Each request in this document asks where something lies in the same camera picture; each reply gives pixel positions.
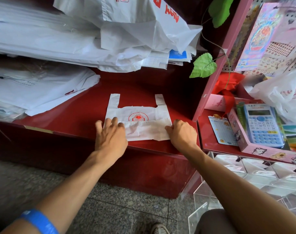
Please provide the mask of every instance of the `calculator button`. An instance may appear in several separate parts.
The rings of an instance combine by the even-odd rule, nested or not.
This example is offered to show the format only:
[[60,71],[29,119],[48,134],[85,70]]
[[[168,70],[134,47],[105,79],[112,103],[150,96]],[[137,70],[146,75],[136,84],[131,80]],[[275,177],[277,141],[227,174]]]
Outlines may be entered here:
[[265,121],[265,117],[257,117],[259,121]]

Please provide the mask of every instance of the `calculator screen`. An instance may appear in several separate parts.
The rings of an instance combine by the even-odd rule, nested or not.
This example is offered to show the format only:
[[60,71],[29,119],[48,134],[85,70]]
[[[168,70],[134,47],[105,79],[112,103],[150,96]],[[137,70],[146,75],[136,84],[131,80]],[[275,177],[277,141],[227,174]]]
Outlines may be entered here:
[[270,115],[269,110],[255,110],[255,111],[249,111],[250,116],[264,116],[264,115]]

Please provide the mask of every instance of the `pants leg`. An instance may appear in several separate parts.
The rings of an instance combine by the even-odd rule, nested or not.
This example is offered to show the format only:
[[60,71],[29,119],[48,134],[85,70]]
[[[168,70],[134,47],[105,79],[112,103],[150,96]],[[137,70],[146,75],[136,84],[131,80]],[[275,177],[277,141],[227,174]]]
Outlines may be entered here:
[[238,232],[224,209],[211,209],[201,216],[194,234],[238,234]]

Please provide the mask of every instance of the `forearm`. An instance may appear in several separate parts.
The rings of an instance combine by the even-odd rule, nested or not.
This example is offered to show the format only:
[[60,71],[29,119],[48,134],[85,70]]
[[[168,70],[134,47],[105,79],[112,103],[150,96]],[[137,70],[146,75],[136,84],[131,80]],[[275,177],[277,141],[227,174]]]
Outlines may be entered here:
[[[49,193],[36,206],[36,209],[51,221],[60,234],[65,233],[85,199],[107,169],[107,165],[95,161],[92,153],[84,164]],[[18,219],[2,232],[2,234],[9,233],[38,234],[39,232],[25,220]]]
[[240,233],[296,233],[296,216],[272,197],[208,157],[184,153],[210,186]]

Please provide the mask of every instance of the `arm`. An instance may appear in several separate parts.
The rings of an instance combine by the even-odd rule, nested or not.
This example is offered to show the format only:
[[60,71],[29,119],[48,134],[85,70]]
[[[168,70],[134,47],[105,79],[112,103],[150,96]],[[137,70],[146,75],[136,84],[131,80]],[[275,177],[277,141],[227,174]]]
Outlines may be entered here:
[[166,130],[172,144],[195,166],[240,233],[296,233],[296,216],[268,194],[207,156],[197,132],[176,120]]
[[[37,206],[60,234],[65,233],[88,194],[103,173],[120,158],[127,148],[125,129],[117,125],[115,117],[96,122],[95,151],[64,182],[49,193]],[[23,219],[17,219],[1,234],[40,234],[36,227]]]

